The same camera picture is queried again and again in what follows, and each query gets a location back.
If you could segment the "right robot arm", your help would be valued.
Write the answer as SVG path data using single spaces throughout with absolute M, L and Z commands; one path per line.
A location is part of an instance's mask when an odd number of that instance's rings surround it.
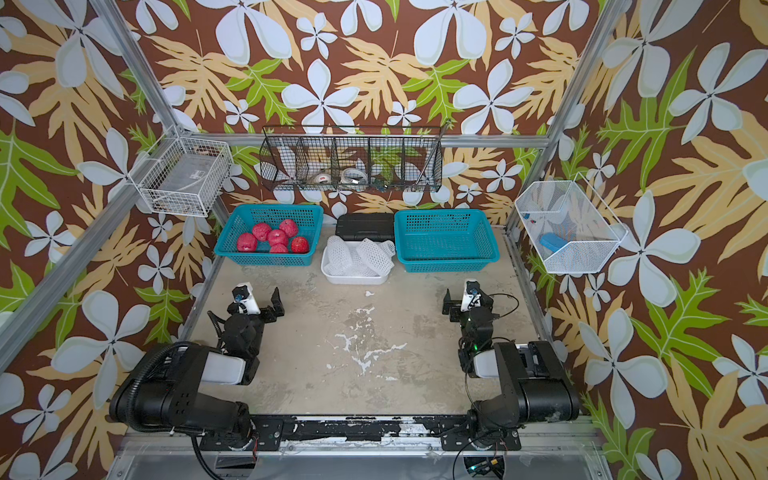
M 470 280 L 459 299 L 446 293 L 442 301 L 442 314 L 460 327 L 457 355 L 464 378 L 499 382 L 497 396 L 470 399 L 464 424 L 449 429 L 479 448 L 499 441 L 511 444 L 521 427 L 573 421 L 581 411 L 576 390 L 549 342 L 519 346 L 494 334 L 502 319 L 493 311 L 494 298 Z

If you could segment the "removed foam net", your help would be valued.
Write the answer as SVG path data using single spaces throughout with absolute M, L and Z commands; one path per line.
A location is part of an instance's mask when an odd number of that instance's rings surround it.
M 388 275 L 394 267 L 392 258 L 396 248 L 390 240 L 375 242 L 366 238 L 356 247 L 356 252 L 361 261 L 378 276 Z
M 327 254 L 327 271 L 332 276 L 345 275 L 354 265 L 349 247 L 336 235 L 328 239 L 325 253 Z

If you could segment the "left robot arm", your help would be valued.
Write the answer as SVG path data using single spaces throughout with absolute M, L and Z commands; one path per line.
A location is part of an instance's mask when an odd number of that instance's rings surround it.
M 248 407 L 199 388 L 203 383 L 249 385 L 260 365 L 265 326 L 285 309 L 278 289 L 264 307 L 248 282 L 236 285 L 232 296 L 226 319 L 208 313 L 216 345 L 177 341 L 145 354 L 111 399 L 111 421 L 142 433 L 210 436 L 233 447 L 248 443 L 253 432 Z

